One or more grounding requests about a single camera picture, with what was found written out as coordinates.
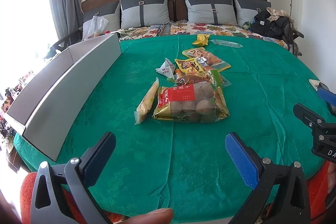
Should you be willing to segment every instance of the gray pillow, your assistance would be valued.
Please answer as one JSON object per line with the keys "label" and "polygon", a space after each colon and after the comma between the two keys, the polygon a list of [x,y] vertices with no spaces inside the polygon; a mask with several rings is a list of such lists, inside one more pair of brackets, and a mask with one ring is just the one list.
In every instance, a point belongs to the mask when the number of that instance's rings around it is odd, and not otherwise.
{"label": "gray pillow", "polygon": [[264,0],[235,0],[237,11],[237,23],[243,26],[246,21],[254,22],[258,11],[271,7],[271,3]]}
{"label": "gray pillow", "polygon": [[120,0],[121,28],[137,28],[169,22],[168,0]]}
{"label": "gray pillow", "polygon": [[232,0],[185,0],[188,22],[237,25]]}
{"label": "gray pillow", "polygon": [[114,1],[84,13],[83,37],[87,36],[94,15],[102,16],[109,21],[104,32],[113,32],[120,29],[120,2]]}

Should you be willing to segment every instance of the bed sheet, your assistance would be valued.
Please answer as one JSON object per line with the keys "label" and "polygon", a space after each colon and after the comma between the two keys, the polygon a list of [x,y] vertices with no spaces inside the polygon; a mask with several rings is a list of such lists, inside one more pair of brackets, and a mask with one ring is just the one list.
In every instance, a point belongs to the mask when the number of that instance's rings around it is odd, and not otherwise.
{"label": "bed sheet", "polygon": [[[298,160],[308,179],[323,160],[311,153],[311,130],[293,115],[301,102],[327,122],[336,120],[308,79],[316,76],[275,43],[224,37],[243,48],[210,43],[207,49],[227,61],[221,72],[231,83],[223,93],[230,116],[213,124],[158,121],[148,115],[135,126],[134,110],[158,77],[164,57],[184,58],[196,35],[169,35],[122,41],[122,55],[95,87],[78,114],[57,164],[82,155],[105,131],[117,146],[97,184],[90,187],[102,209],[134,216],[162,207],[174,209],[175,223],[207,221],[234,215],[251,189],[246,187],[224,147],[236,131],[259,156],[277,164]],[[33,168],[49,161],[20,135],[14,145]]]}
{"label": "bed sheet", "polygon": [[260,39],[273,42],[288,50],[288,45],[283,40],[272,37],[264,37],[257,33],[244,30],[238,26],[231,25],[210,25],[203,23],[172,22],[164,25],[156,25],[143,28],[127,30],[121,37],[121,41],[146,37],[167,36],[167,35],[190,35],[190,34],[212,34],[228,37],[244,37]]}

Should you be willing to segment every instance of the crumpled yellow wrapper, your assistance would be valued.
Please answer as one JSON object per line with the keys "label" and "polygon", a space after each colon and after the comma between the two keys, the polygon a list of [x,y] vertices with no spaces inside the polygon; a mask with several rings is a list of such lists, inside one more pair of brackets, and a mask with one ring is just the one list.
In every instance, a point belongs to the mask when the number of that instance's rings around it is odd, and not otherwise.
{"label": "crumpled yellow wrapper", "polygon": [[194,45],[205,46],[208,44],[209,34],[198,34],[197,40],[193,42]]}

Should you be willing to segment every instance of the bag of dried longan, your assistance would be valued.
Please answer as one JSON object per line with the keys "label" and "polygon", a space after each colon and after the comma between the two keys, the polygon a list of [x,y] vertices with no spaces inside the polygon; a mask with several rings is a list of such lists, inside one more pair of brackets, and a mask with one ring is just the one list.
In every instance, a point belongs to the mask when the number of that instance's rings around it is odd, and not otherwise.
{"label": "bag of dried longan", "polygon": [[212,123],[229,116],[218,72],[213,74],[212,83],[200,82],[172,88],[160,86],[157,94],[154,119]]}

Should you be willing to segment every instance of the floral pattern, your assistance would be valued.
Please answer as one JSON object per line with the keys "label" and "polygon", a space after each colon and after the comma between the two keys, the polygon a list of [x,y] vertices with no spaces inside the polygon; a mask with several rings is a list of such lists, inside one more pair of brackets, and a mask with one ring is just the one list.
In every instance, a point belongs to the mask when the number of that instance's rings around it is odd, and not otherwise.
{"label": "floral pattern", "polygon": [[228,37],[245,37],[265,40],[268,42],[273,42],[281,47],[288,50],[287,44],[283,40],[278,40],[271,37],[263,37],[257,33],[244,30],[238,26],[231,25],[211,25],[204,23],[186,23],[182,22],[171,22],[169,24],[136,28],[133,30],[125,31],[125,35],[121,37],[121,41],[145,38],[145,37],[156,37],[156,36],[167,36],[167,35],[188,35],[188,34],[215,34],[215,35],[225,35]]}

